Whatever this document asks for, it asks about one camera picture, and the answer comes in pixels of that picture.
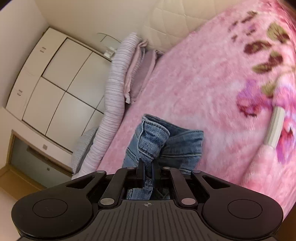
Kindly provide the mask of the pink floral fleece blanket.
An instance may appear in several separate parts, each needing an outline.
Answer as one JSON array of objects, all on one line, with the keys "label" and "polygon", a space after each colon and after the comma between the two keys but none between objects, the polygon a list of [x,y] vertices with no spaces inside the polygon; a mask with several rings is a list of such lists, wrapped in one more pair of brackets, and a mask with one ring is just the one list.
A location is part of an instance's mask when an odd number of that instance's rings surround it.
[{"label": "pink floral fleece blanket", "polygon": [[[285,109],[276,148],[265,145],[273,108]],[[204,132],[196,169],[295,203],[295,10],[244,1],[166,52],[125,113],[99,169],[114,173],[144,114]]]}]

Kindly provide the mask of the lilac striped rolled quilt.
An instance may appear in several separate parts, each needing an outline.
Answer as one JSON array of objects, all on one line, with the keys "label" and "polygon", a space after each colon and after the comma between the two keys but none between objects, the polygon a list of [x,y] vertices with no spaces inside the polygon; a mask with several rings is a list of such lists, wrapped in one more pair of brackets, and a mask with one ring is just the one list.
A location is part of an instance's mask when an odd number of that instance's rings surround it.
[{"label": "lilac striped rolled quilt", "polygon": [[125,112],[125,77],[132,62],[140,38],[136,33],[129,34],[121,43],[111,63],[106,82],[104,103],[105,112],[82,166],[73,179],[97,170],[121,124]]}]

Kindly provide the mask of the grey patterned pillow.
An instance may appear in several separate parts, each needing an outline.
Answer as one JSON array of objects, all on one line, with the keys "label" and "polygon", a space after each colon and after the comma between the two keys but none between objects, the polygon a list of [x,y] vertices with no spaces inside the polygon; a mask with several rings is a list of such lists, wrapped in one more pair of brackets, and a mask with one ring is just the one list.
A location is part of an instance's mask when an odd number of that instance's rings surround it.
[{"label": "grey patterned pillow", "polygon": [[75,144],[74,151],[71,157],[71,168],[73,174],[77,174],[82,166],[82,163],[89,152],[98,127],[87,130]]}]

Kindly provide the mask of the blue denim jeans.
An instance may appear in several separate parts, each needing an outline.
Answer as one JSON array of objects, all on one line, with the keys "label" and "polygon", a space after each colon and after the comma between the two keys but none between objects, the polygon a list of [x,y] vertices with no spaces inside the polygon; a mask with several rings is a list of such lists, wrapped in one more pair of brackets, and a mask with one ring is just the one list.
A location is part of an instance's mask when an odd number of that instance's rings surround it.
[{"label": "blue denim jeans", "polygon": [[156,188],[152,183],[152,162],[189,175],[202,156],[204,132],[181,128],[156,116],[145,114],[126,149],[123,168],[137,167],[142,160],[145,166],[144,188],[128,190],[131,200],[168,200],[169,191]]}]

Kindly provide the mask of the lilac pillow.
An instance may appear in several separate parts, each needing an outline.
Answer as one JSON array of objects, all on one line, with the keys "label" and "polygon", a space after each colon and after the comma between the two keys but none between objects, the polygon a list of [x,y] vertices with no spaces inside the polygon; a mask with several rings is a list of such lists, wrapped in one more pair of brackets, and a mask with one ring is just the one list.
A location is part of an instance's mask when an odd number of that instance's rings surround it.
[{"label": "lilac pillow", "polygon": [[148,41],[141,41],[132,56],[125,77],[125,102],[131,104],[137,100],[144,90],[162,52],[148,49]]}]

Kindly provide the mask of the cream quilted headboard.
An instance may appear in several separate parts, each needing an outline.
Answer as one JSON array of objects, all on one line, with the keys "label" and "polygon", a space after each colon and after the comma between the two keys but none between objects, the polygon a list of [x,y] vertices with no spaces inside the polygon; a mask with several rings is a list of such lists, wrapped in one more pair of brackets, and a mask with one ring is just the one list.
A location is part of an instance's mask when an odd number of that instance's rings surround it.
[{"label": "cream quilted headboard", "polygon": [[189,33],[237,3],[239,1],[158,1],[144,22],[141,36],[148,41],[150,48],[166,52]]}]

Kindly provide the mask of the wooden room door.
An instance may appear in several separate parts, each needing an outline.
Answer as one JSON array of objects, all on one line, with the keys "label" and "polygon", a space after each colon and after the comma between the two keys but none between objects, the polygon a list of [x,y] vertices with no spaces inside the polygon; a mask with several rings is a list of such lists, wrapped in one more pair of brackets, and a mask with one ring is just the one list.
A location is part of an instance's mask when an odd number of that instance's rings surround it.
[{"label": "wooden room door", "polygon": [[46,188],[11,165],[1,168],[0,182],[1,189],[16,200]]}]

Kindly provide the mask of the white sliding wardrobe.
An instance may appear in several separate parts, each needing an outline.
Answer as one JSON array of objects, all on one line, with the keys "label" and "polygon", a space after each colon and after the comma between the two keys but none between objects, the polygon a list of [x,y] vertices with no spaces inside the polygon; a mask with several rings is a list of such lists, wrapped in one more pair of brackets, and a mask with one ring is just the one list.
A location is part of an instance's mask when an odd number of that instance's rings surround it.
[{"label": "white sliding wardrobe", "polygon": [[49,28],[23,65],[6,109],[62,148],[100,124],[111,62]]}]

